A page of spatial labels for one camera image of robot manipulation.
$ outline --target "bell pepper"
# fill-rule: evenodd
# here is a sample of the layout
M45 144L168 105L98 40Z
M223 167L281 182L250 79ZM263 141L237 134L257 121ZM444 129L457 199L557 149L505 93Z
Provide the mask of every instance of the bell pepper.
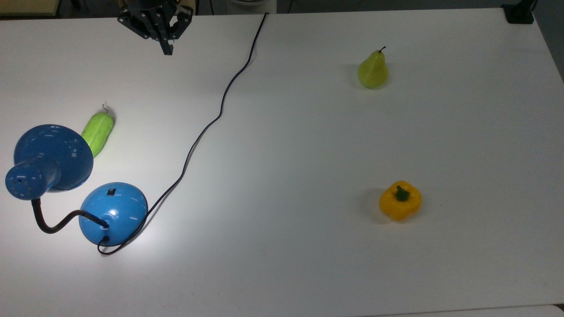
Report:
M395 182L380 196L380 209L394 221L402 221L417 213L421 193L404 180Z

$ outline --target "pear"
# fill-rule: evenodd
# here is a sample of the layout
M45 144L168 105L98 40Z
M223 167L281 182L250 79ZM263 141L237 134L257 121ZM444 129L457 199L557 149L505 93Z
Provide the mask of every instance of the pear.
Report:
M386 46L379 51L374 51L358 66L358 79L368 88L376 88L382 85L388 77L386 58L382 53L385 48Z

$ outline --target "blue desk lamp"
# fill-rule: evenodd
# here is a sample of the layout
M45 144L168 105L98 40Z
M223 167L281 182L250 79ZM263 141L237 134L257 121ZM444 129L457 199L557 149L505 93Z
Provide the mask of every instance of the blue desk lamp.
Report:
M54 234L79 215L80 228L88 240L111 246L142 227L147 201L136 187L126 183L100 186L88 195L81 209L69 213L59 224L49 227L45 223L40 197L80 186L94 166L89 145L67 127L40 125L24 133L14 150L14 164L6 175L6 188L18 199L31 200L43 232Z

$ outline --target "lamp shade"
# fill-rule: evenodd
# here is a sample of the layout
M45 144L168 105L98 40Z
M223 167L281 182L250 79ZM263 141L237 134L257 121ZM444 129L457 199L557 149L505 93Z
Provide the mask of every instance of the lamp shade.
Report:
M84 183L94 166L92 151L75 131L60 125L36 126L21 136L6 188L22 200L47 191L67 191Z

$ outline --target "green cucumber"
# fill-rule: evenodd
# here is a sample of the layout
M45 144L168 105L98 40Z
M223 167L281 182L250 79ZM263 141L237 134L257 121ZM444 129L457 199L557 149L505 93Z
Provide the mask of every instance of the green cucumber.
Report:
M93 115L90 121L88 121L81 135L90 146L94 157L96 157L104 147L112 128L113 118L105 112L99 112Z

